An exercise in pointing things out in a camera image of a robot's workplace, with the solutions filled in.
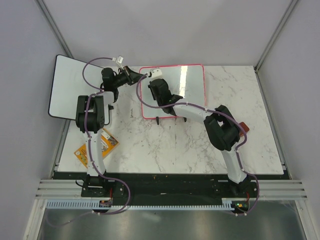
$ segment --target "marble table surface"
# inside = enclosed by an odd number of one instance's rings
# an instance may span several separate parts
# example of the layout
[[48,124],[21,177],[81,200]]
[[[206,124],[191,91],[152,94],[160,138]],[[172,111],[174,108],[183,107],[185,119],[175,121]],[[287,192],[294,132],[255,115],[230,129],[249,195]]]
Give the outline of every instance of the marble table surface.
[[[253,174],[283,174],[275,140],[252,66],[205,66],[208,108],[225,105],[250,131],[240,151],[243,167]],[[221,152],[214,148],[204,124],[183,118],[144,119],[136,86],[119,88],[119,98],[105,128],[120,142],[105,159],[108,172],[226,174]],[[74,155],[85,141],[71,121],[58,171],[86,172]]]

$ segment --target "gray floor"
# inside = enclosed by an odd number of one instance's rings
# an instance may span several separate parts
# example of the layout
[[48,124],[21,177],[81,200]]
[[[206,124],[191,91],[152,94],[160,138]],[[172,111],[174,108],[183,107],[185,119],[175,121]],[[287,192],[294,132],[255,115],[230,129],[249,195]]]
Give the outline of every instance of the gray floor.
[[[53,224],[87,210],[47,209]],[[42,223],[39,240],[305,240],[294,202],[260,201],[248,216],[218,211],[128,210],[89,214],[64,227]]]

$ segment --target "white wall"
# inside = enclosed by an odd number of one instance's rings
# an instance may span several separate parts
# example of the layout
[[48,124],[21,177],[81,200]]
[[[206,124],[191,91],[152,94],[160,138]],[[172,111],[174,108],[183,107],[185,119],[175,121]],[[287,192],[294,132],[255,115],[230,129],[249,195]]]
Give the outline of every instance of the white wall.
[[0,33],[0,238],[20,240],[62,127],[47,112],[63,51],[33,0],[2,1]]
[[291,0],[44,0],[76,59],[255,65]]
[[302,0],[259,73],[288,169],[320,224],[320,1]]

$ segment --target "yellow book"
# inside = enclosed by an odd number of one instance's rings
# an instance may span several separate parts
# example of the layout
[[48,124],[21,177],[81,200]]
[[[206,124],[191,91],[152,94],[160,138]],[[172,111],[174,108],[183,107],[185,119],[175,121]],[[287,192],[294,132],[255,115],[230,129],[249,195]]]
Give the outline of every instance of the yellow book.
[[[119,142],[110,134],[110,132],[103,128],[101,133],[101,145],[102,158],[104,159],[113,149],[115,149],[116,146],[119,145]],[[86,168],[88,168],[87,148],[85,144],[75,151],[74,155]]]

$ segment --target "whiteboard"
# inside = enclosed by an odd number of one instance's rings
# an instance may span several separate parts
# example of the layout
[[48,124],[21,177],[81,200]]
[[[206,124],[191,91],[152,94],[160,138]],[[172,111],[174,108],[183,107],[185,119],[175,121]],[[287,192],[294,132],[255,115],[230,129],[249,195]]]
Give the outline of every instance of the whiteboard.
[[[85,62],[63,55],[56,56],[48,109],[51,117],[76,120],[78,96],[90,95],[97,92],[82,77],[85,65]],[[88,65],[84,72],[86,80],[90,84],[100,87],[102,83],[102,69],[99,66]],[[109,123],[109,109],[108,106],[105,106],[104,124],[107,125]]]
[[[154,66],[142,67],[141,74],[150,72]],[[179,95],[185,99],[186,102],[205,106],[206,104],[206,86],[205,86],[205,69],[201,64],[192,65],[173,65],[173,66],[159,66],[162,72],[163,79],[169,86],[172,94]],[[147,77],[141,81],[140,90],[142,100],[151,105],[158,106],[157,101],[154,100],[151,90],[148,88],[151,78]],[[151,108],[141,105],[142,116],[145,119],[159,118],[175,118],[171,114],[165,113],[162,109]]]

